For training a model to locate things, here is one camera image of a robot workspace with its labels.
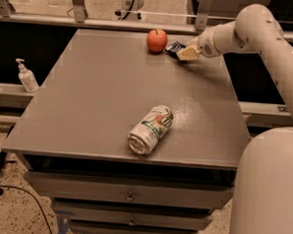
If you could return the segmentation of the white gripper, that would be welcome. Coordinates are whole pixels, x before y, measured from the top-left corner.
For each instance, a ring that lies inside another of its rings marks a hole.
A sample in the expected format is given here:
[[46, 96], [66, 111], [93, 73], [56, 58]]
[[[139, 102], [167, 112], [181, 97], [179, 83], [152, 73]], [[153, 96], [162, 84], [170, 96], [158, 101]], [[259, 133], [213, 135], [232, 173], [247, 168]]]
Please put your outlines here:
[[212, 27], [206, 29], [198, 36], [198, 48], [195, 45], [182, 46], [176, 53], [180, 61], [198, 60], [200, 53], [204, 57], [218, 57], [220, 52], [214, 43], [214, 35], [217, 28]]

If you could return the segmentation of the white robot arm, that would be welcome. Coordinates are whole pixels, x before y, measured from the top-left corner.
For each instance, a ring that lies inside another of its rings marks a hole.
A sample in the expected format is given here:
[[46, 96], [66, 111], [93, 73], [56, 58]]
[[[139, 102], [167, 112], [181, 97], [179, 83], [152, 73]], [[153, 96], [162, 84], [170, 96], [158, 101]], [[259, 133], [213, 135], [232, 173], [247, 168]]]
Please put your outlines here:
[[[244, 106], [276, 123], [293, 121], [293, 47], [270, 9], [245, 7], [235, 21], [206, 29], [177, 53], [181, 61], [225, 53], [257, 53], [284, 101], [277, 105]], [[255, 136], [237, 167], [229, 234], [293, 234], [293, 125]]]

